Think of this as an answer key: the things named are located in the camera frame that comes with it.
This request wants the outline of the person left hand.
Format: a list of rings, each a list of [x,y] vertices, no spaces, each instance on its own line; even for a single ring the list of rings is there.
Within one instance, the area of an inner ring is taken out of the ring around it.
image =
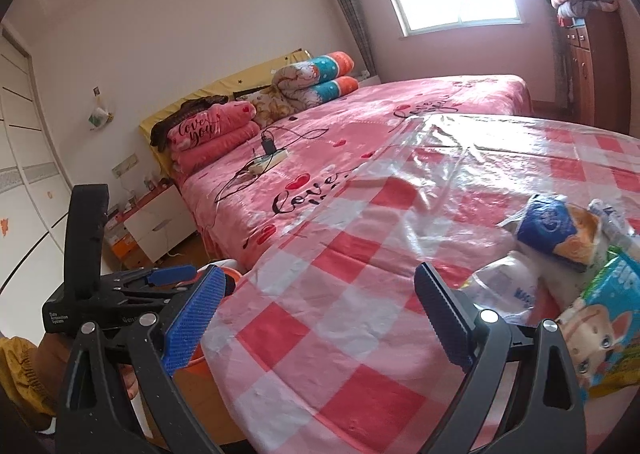
[[[128,398],[134,400],[139,393],[139,384],[136,374],[134,374],[134,368],[131,365],[121,365],[119,372],[122,375]]]

